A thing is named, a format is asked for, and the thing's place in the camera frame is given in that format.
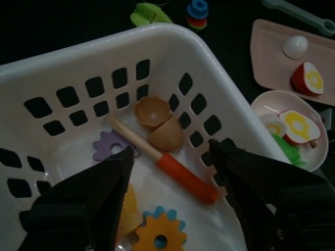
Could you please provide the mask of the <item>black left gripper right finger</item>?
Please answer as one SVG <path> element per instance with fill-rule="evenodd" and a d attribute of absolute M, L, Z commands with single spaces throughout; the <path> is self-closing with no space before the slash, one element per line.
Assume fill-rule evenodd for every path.
<path fill-rule="evenodd" d="M 227 190 L 247 251 L 335 251 L 335 190 L 309 171 L 210 141 L 215 182 Z"/>

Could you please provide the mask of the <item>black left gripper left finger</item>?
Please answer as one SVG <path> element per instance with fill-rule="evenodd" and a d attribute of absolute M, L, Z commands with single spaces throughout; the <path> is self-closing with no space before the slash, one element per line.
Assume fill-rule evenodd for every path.
<path fill-rule="evenodd" d="M 40 195 L 19 251 L 114 251 L 133 166 L 126 148 Z"/>

